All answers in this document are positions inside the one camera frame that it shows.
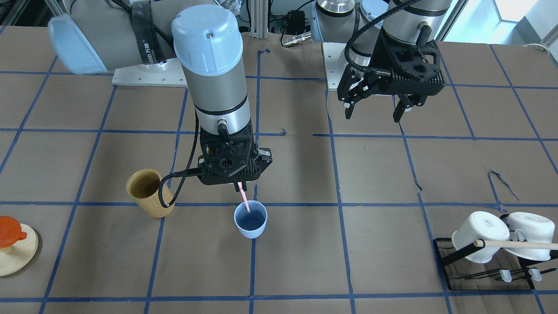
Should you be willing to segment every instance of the wooden cup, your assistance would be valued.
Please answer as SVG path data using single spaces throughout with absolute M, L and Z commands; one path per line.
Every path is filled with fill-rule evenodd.
M 134 173 L 126 184 L 128 195 L 151 217 L 161 218 L 168 215 L 174 208 L 172 204 L 168 208 L 161 206 L 158 190 L 161 175 L 153 169 L 142 169 Z M 173 197 L 168 186 L 163 186 L 163 200 L 168 204 Z

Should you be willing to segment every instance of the blue tape grid line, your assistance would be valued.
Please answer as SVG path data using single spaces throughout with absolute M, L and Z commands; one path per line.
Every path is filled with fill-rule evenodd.
M 32 74 L 32 75 L 45 75 L 48 72 L 42 71 L 0 71 L 0 74 Z M 77 75 L 72 72 L 50 72 L 51 75 Z M 114 73 L 93 73 L 93 74 L 79 74 L 80 76 L 87 76 L 87 77 L 111 77 Z
M 261 55 L 263 53 L 270 53 L 271 50 L 266 48 L 264 50 L 258 50 L 258 60 L 257 60 L 257 76 L 256 76 L 256 145 L 259 142 L 259 103 L 260 103 L 260 84 L 261 84 L 261 74 L 262 74 L 262 59 Z M 254 185 L 254 200 L 257 195 L 257 186 Z M 254 314 L 254 289 L 256 285 L 256 239 L 252 239 L 252 247 L 250 249 L 250 296 L 248 305 L 248 314 Z
M 326 106 L 326 110 L 327 110 L 327 105 L 328 105 L 328 90 L 326 89 L 325 91 L 325 106 Z M 333 124 L 331 123 L 331 119 L 329 118 L 328 115 L 328 124 L 329 124 L 329 134 L 332 135 L 333 134 Z M 356 314 L 357 309 L 354 303 L 354 291 L 353 291 L 353 284 L 351 282 L 351 278 L 350 278 L 350 262 L 349 262 L 349 250 L 347 248 L 347 235 L 345 233 L 345 219 L 343 217 L 343 201 L 341 200 L 341 187 L 339 184 L 339 171 L 337 168 L 337 155 L 335 153 L 335 139 L 333 138 L 333 136 L 329 137 L 330 141 L 331 141 L 331 155 L 333 156 L 333 171 L 334 171 L 334 175 L 335 175 L 335 189 L 337 192 L 337 207 L 339 209 L 339 223 L 340 223 L 340 227 L 341 227 L 341 240 L 343 242 L 343 254 L 345 257 L 345 270 L 347 271 L 347 285 L 349 288 L 349 296 L 350 296 L 350 308 L 351 308 L 351 313 L 352 314 Z
M 448 308 L 448 314 L 452 314 L 451 302 L 448 294 L 448 287 L 446 286 L 446 281 L 444 280 L 444 275 L 442 272 L 442 267 L 436 258 L 436 248 L 434 247 L 434 237 L 432 235 L 432 228 L 430 227 L 430 222 L 428 221 L 428 213 L 426 212 L 426 207 L 422 201 L 421 193 L 417 194 L 418 201 L 420 202 L 420 207 L 422 209 L 422 216 L 424 218 L 424 223 L 426 225 L 426 231 L 428 232 L 428 238 L 430 239 L 430 246 L 432 247 L 432 253 L 434 255 L 434 260 L 436 261 L 436 267 L 438 268 L 438 276 L 440 278 L 440 284 L 442 285 L 442 291 L 444 292 L 444 299 L 446 301 L 446 307 Z
M 114 100 L 114 95 L 116 94 L 117 87 L 114 86 L 112 89 L 112 93 L 110 95 L 110 99 L 107 104 L 107 109 L 105 110 L 103 120 L 99 127 L 99 132 L 97 133 L 97 138 L 95 139 L 95 143 L 93 144 L 93 148 L 91 150 L 91 154 L 89 155 L 89 160 L 87 162 L 87 166 L 85 167 L 85 172 L 83 173 L 83 177 L 81 178 L 81 183 L 79 185 L 78 193 L 75 197 L 74 205 L 72 207 L 70 217 L 68 218 L 68 223 L 66 224 L 66 230 L 64 231 L 64 236 L 62 237 L 62 243 L 60 244 L 60 248 L 58 250 L 58 255 L 56 256 L 56 260 L 54 262 L 54 266 L 52 267 L 52 273 L 50 275 L 49 283 L 46 287 L 45 292 L 45 301 L 41 303 L 41 308 L 39 309 L 39 314 L 43 314 L 45 307 L 46 307 L 46 299 L 48 299 L 50 295 L 50 291 L 52 288 L 52 284 L 54 283 L 54 278 L 56 277 L 56 272 L 58 271 L 58 266 L 60 265 L 60 259 L 62 258 L 62 253 L 64 252 L 64 247 L 66 245 L 66 240 L 68 239 L 68 234 L 70 233 L 71 224 L 74 220 L 75 212 L 78 207 L 79 198 L 81 197 L 81 193 L 83 191 L 83 186 L 85 185 L 85 180 L 87 179 L 87 175 L 89 174 L 89 169 L 91 168 L 91 163 L 93 162 L 93 156 L 95 155 L 95 151 L 97 150 L 97 146 L 99 145 L 99 140 L 101 137 L 101 130 L 104 128 L 105 122 L 107 121 L 108 113 L 110 111 L 110 107 L 112 105 L 112 101 Z
M 176 127 L 176 140 L 175 140 L 175 152 L 172 157 L 172 166 L 169 174 L 174 172 L 176 165 L 176 156 L 178 154 L 179 144 L 180 144 L 180 129 L 182 128 L 182 123 L 184 122 L 184 112 L 186 112 L 186 101 L 188 100 L 188 89 L 184 90 L 184 98 L 182 99 L 182 108 L 180 110 L 180 118 L 178 121 L 178 126 Z M 172 179 L 167 181 L 167 186 L 170 188 Z M 143 308 L 143 313 L 148 314 L 149 308 L 151 306 L 150 298 L 153 295 L 153 285 L 155 284 L 155 275 L 157 274 L 157 263 L 159 261 L 159 253 L 161 251 L 161 241 L 163 238 L 163 229 L 165 228 L 165 217 L 161 218 L 161 223 L 159 225 L 159 232 L 157 233 L 157 242 L 155 245 L 155 256 L 153 257 L 153 265 L 151 267 L 151 276 L 149 278 L 149 285 L 147 287 L 147 300 L 145 301 L 145 306 Z
M 393 100 L 393 106 L 395 108 L 397 106 L 396 101 L 395 101 L 395 96 L 392 96 L 391 98 Z M 398 124 L 399 124 L 399 129 L 401 130 L 401 137 L 403 138 L 403 143 L 405 145 L 405 151 L 407 152 L 407 158 L 409 159 L 409 166 L 411 166 L 411 173 L 413 174 L 413 180 L 415 180 L 415 185 L 422 192 L 422 187 L 419 184 L 419 178 L 417 177 L 417 174 L 416 174 L 416 171 L 415 171 L 415 163 L 413 163 L 413 159 L 411 158 L 411 150 L 409 149 L 409 144 L 407 142 L 407 136 L 405 135 L 405 131 L 403 130 L 403 126 L 401 125 L 401 123 L 398 123 Z
M 54 64 L 56 63 L 57 59 L 58 59 L 58 57 L 54 57 L 54 60 L 52 60 L 52 63 L 50 64 L 49 71 L 46 73 L 45 79 L 42 80 L 41 87 L 39 87 L 39 91 L 37 91 L 37 95 L 35 95 L 35 99 L 33 99 L 33 102 L 29 106 L 29 110 L 27 110 L 27 113 L 25 114 L 25 117 L 23 118 L 23 121 L 21 121 L 20 127 L 18 128 L 15 137 L 13 138 L 12 145 L 10 145 L 10 147 L 8 149 L 8 152 L 6 153 L 6 156 L 4 157 L 4 160 L 0 164 L 0 173 L 2 172 L 4 167 L 6 166 L 6 163 L 8 162 L 9 156 L 12 154 L 13 148 L 16 146 L 17 140 L 20 138 L 21 130 L 23 130 L 23 127 L 25 126 L 25 123 L 27 122 L 27 119 L 29 119 L 29 116 L 31 115 L 31 112 L 33 111 L 33 108 L 37 104 L 37 101 L 39 100 L 39 97 L 41 96 L 42 90 L 44 89 L 44 87 L 46 85 L 46 81 L 49 79 L 50 72 L 52 71 L 52 68 L 54 67 Z
M 19 129 L 12 127 L 0 128 L 0 132 L 14 132 Z M 93 129 L 37 129 L 23 128 L 21 132 L 67 132 L 67 133 L 97 133 L 99 130 Z M 117 134 L 176 134 L 176 131 L 165 130 L 103 130 L 103 133 Z M 181 135 L 193 135 L 193 131 L 179 131 Z M 285 133 L 266 133 L 255 132 L 256 136 L 284 136 Z M 388 138 L 402 139 L 403 135 L 398 134 L 324 134 L 315 133 L 316 137 L 369 137 L 369 138 Z M 487 141 L 536 141 L 536 142 L 558 142 L 558 139 L 552 138 L 535 138 L 535 137 L 470 137 L 470 136 L 436 136 L 436 135 L 405 135 L 407 139 L 437 139 L 437 140 L 487 140 Z
M 133 202 L 44 202 L 44 201 L 0 201 L 0 205 L 40 205 L 40 206 L 138 206 Z M 266 207 L 336 207 L 338 203 L 263 203 Z M 238 203 L 175 203 L 177 207 L 230 207 Z M 424 203 L 426 207 L 489 207 L 497 210 L 495 203 Z M 515 208 L 558 208 L 558 204 L 542 203 L 502 203 Z M 420 207 L 420 203 L 341 203 L 343 207 Z
M 509 86 L 512 87 L 512 91 L 513 94 L 516 96 L 517 101 L 519 102 L 519 105 L 521 106 L 521 109 L 523 110 L 523 113 L 525 114 L 525 117 L 527 117 L 527 120 L 529 120 L 529 124 L 531 125 L 531 127 L 533 128 L 533 132 L 535 132 L 535 135 L 537 136 L 538 139 L 541 138 L 541 136 L 539 135 L 537 128 L 535 128 L 535 125 L 533 124 L 533 121 L 531 120 L 531 117 L 529 116 L 529 114 L 527 113 L 527 110 L 525 109 L 525 106 L 523 105 L 523 102 L 521 101 L 519 94 L 517 94 L 516 89 L 514 88 L 512 81 L 509 79 L 508 73 L 506 73 L 506 70 L 504 69 L 504 66 L 502 65 L 502 63 L 500 62 L 500 59 L 498 58 L 498 55 L 496 54 L 496 51 L 494 51 L 494 47 L 492 45 L 488 45 L 490 47 L 490 50 L 492 51 L 492 54 L 494 55 L 494 57 L 496 58 L 496 61 L 498 62 L 498 65 L 500 66 L 502 73 L 504 73 L 504 76 L 506 77 L 506 80 L 509 83 Z M 543 141 L 540 141 L 542 149 L 545 151 L 546 156 L 548 157 L 550 163 L 552 164 L 552 167 L 554 168 L 554 172 L 556 172 L 556 174 L 558 174 L 558 169 L 556 168 L 556 164 L 554 163 L 554 161 L 552 160 L 552 157 L 550 157 L 549 151 L 546 149 L 545 143 Z M 535 297 L 535 299 L 537 300 L 537 304 L 539 309 L 541 310 L 541 313 L 544 314 L 545 313 L 545 309 L 542 306 L 541 303 L 541 299 L 538 296 L 537 293 L 537 289 L 533 289 L 532 290 L 533 295 Z
M 496 208 L 498 211 L 500 212 L 506 212 L 506 210 L 502 209 L 502 203 L 500 202 L 500 199 L 498 198 L 498 193 L 496 193 L 496 187 L 494 186 L 494 183 L 492 182 L 492 173 L 488 173 L 488 182 L 490 182 L 490 188 L 492 189 L 492 194 L 494 195 L 494 200 L 496 201 Z
M 490 46 L 490 50 L 492 51 L 492 54 L 494 54 L 494 57 L 496 58 L 496 61 L 498 62 L 498 65 L 500 66 L 502 72 L 504 73 L 504 76 L 506 77 L 506 80 L 508 81 L 509 86 L 512 88 L 513 94 L 516 96 L 517 101 L 519 102 L 519 105 L 521 106 L 521 109 L 523 110 L 523 113 L 527 117 L 527 120 L 529 120 L 529 124 L 533 128 L 533 132 L 535 132 L 535 135 L 537 136 L 537 139 L 539 139 L 539 142 L 541 143 L 542 149 L 545 151 L 546 156 L 548 157 L 550 163 L 552 164 L 552 167 L 554 168 L 554 172 L 556 172 L 556 174 L 558 174 L 558 168 L 556 167 L 556 164 L 554 163 L 552 157 L 550 157 L 549 151 L 546 149 L 545 143 L 541 140 L 541 136 L 539 135 L 539 133 L 537 131 L 537 128 L 535 128 L 535 125 L 533 124 L 533 121 L 531 120 L 531 117 L 527 113 L 527 110 L 525 109 L 525 106 L 523 105 L 523 102 L 521 101 L 521 99 L 519 97 L 519 94 L 517 93 L 517 90 L 513 86 L 512 81 L 509 79 L 508 73 L 506 73 L 506 70 L 504 69 L 504 66 L 500 62 L 500 59 L 498 58 L 498 55 L 496 54 L 496 51 L 494 51 L 494 47 L 492 45 L 489 45 L 489 46 Z
M 465 122 L 467 123 L 467 128 L 469 128 L 469 132 L 471 133 L 471 137 L 474 140 L 476 140 L 475 133 L 473 132 L 473 128 L 471 127 L 471 123 L 469 122 L 469 118 L 467 118 L 467 113 L 465 113 L 465 107 L 463 107 L 463 103 L 461 102 L 461 98 L 459 98 L 459 93 L 457 93 L 457 89 L 455 88 L 453 80 L 451 79 L 450 72 L 448 70 L 448 67 L 446 66 L 446 62 L 444 61 L 444 57 L 442 55 L 440 55 L 440 59 L 442 60 L 442 65 L 444 66 L 444 69 L 446 70 L 446 75 L 448 76 L 448 80 L 450 81 L 451 88 L 454 90 L 455 98 L 457 98 L 457 103 L 459 104 L 459 107 L 461 108 L 461 112 L 463 113 L 463 117 L 465 118 Z
M 556 290 L 542 290 L 538 292 L 543 295 L 556 295 Z M 525 296 L 531 295 L 531 291 L 457 291 L 451 292 L 452 297 L 470 296 Z M 254 296 L 255 301 L 264 300 L 316 300 L 316 299 L 393 299 L 393 298 L 436 298 L 443 297 L 443 292 L 420 292 L 420 293 L 370 293 L 370 294 L 280 294 Z M 204 302 L 204 301 L 249 301 L 250 296 L 170 296 L 170 297 L 52 297 L 47 298 L 47 303 L 65 302 Z M 5 303 L 38 303 L 44 298 L 0 298 Z

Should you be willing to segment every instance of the black cable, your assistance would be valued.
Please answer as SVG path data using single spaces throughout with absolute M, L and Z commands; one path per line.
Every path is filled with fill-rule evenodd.
M 385 18 L 392 16 L 393 14 L 405 9 L 406 7 L 413 5 L 417 2 L 419 2 L 420 0 L 408 0 L 406 2 L 403 2 L 401 4 L 398 4 L 397 6 L 393 7 L 392 9 L 386 11 L 384 14 L 378 16 L 377 18 L 371 20 L 369 23 L 367 23 L 366 25 L 364 25 L 360 30 L 358 30 L 347 42 L 347 45 L 345 46 L 345 59 L 347 60 L 347 62 L 349 63 L 349 65 L 359 71 L 362 72 L 368 72 L 368 73 L 375 73 L 376 70 L 374 68 L 372 68 L 371 66 L 362 66 L 362 65 L 358 65 L 356 64 L 350 57 L 349 57 L 349 50 L 353 47 L 354 42 L 358 39 L 358 37 L 360 37 L 364 32 L 366 32 L 367 30 L 369 30 L 372 26 L 376 25 L 377 23 L 380 23 L 381 21 L 383 21 Z
M 68 13 L 71 14 L 71 9 L 74 7 L 74 3 L 75 3 L 76 1 L 77 1 L 77 0 L 74 0 L 74 1 L 71 3 L 71 5 L 70 5 L 70 12 L 68 12 Z
M 250 16 L 250 3 L 246 0 L 246 12 L 248 12 L 248 24 L 250 26 L 250 32 L 252 32 L 252 17 Z
M 164 178 L 161 179 L 161 182 L 159 183 L 159 192 L 158 192 L 159 202 L 161 203 L 161 206 L 163 208 L 169 208 L 171 207 L 172 204 L 174 204 L 176 198 L 178 197 L 178 194 L 180 193 L 180 190 L 182 189 L 184 180 L 186 180 L 185 173 L 188 169 L 190 169 L 190 165 L 192 164 L 192 160 L 194 159 L 194 152 L 196 151 L 196 145 L 198 144 L 199 124 L 200 122 L 198 120 L 198 114 L 196 113 L 196 131 L 194 132 L 194 143 L 192 144 L 192 151 L 190 152 L 190 158 L 188 159 L 188 163 L 186 164 L 186 169 L 166 175 Z M 165 182 L 167 182 L 167 180 L 169 180 L 170 178 L 178 178 L 178 177 L 182 177 L 182 180 L 180 180 L 180 184 L 178 185 L 178 188 L 176 188 L 176 192 L 172 197 L 171 201 L 168 204 L 165 204 L 165 200 L 163 199 L 163 186 L 165 185 Z
M 249 23 L 248 21 L 245 21 L 245 20 L 243 20 L 243 19 L 240 17 L 240 13 L 238 14 L 238 18 L 239 18 L 241 21 L 243 21 L 244 23 Z
M 8 13 L 15 6 L 16 0 L 11 0 L 0 4 L 0 25 L 8 17 Z
M 271 23 L 271 5 L 273 4 L 272 0 L 267 0 L 267 28 L 270 27 Z
M 313 1 L 314 1 L 314 0 L 306 1 L 302 6 L 298 7 L 298 9 L 296 9 L 296 10 L 294 11 L 294 13 L 291 15 L 291 18 L 289 18 L 285 24 L 288 24 L 288 23 L 291 21 L 291 19 L 296 15 L 296 13 L 297 13 L 298 11 L 300 11 L 300 9 L 302 9 L 303 6 L 305 6 L 305 5 L 307 5 L 308 3 L 311 3 L 311 2 L 313 2 Z M 284 35 L 285 35 L 285 32 L 281 31 L 281 38 L 279 38 L 279 43 L 281 44 L 281 46 L 282 46 L 283 48 L 287 48 L 287 47 L 285 47 L 285 46 L 283 45 L 283 36 L 284 36 Z
M 110 1 L 120 6 L 124 10 L 128 11 L 128 13 L 132 14 L 132 7 L 125 4 L 122 0 L 110 0 Z M 155 32 L 159 34 L 163 38 L 163 40 L 170 46 L 170 48 L 174 51 L 174 44 L 172 43 L 172 39 L 170 39 L 170 37 L 168 37 L 167 34 L 165 34 L 160 28 L 158 28 L 157 25 L 153 25 L 153 27 L 155 28 Z

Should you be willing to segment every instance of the light blue cup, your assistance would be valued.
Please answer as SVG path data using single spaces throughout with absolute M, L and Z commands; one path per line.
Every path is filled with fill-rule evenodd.
M 248 205 L 250 206 L 250 212 L 246 210 L 246 204 L 244 203 L 237 206 L 237 209 L 234 211 L 234 223 L 243 236 L 255 239 L 266 228 L 267 210 L 258 201 L 250 200 Z

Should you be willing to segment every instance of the round wooden base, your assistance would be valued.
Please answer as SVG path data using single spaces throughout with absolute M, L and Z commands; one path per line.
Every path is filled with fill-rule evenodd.
M 22 269 L 35 256 L 39 247 L 37 232 L 27 225 L 21 224 L 21 231 L 27 238 L 17 241 L 12 246 L 0 249 L 0 277 L 11 275 Z

